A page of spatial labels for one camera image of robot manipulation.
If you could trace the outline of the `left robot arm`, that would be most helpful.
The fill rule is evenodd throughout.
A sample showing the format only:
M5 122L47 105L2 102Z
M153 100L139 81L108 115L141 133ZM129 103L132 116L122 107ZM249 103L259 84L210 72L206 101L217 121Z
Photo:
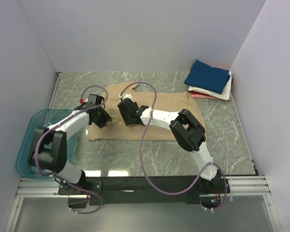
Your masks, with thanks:
M44 175L54 174L79 188L85 188L85 172L68 161L67 141L87 125L94 123L100 129L105 127L111 117L104 109L103 96L89 94L88 99L81 99L80 103L58 123L34 130L28 164L45 170Z

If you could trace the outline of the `beige t-shirt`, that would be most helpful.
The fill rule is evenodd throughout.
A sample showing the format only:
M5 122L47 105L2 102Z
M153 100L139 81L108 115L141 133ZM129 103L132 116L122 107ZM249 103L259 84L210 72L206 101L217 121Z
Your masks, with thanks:
M175 141L169 124L171 120L178 117L178 113L183 109L189 110L193 116L205 127L205 121L195 100L187 93L157 93L153 92L136 92L134 89L138 84L129 86L131 82L110 85L106 88L108 100L105 105L105 111L111 116L111 121L102 129L95 124L89 126L87 139L95 141L99 139L114 140L140 140L145 130L145 125L126 126L119 112L118 104L119 95L126 87L125 93L130 93L132 99L138 106L152 106L156 96L155 106L153 107L153 119L146 131L145 140L149 141Z

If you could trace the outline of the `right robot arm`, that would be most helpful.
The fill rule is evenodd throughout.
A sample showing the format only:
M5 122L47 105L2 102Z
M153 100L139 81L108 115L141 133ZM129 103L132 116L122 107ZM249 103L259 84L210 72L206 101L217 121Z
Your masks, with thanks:
M222 180L225 193L227 193L228 186L225 174L222 169L213 162L209 154L206 145L205 128L188 109L183 109L180 112L167 112L144 105L139 107L131 97L121 97L120 103L117 106L127 126L145 126L145 130L140 139L139 160L146 180L156 191L169 196L181 195L188 192L201 178L210 182L214 189L218 188L218 183ZM147 175L143 163L142 146L145 134L150 126L170 130L178 145L189 152L197 164L199 173L195 180L185 190L180 192L163 191L158 188Z

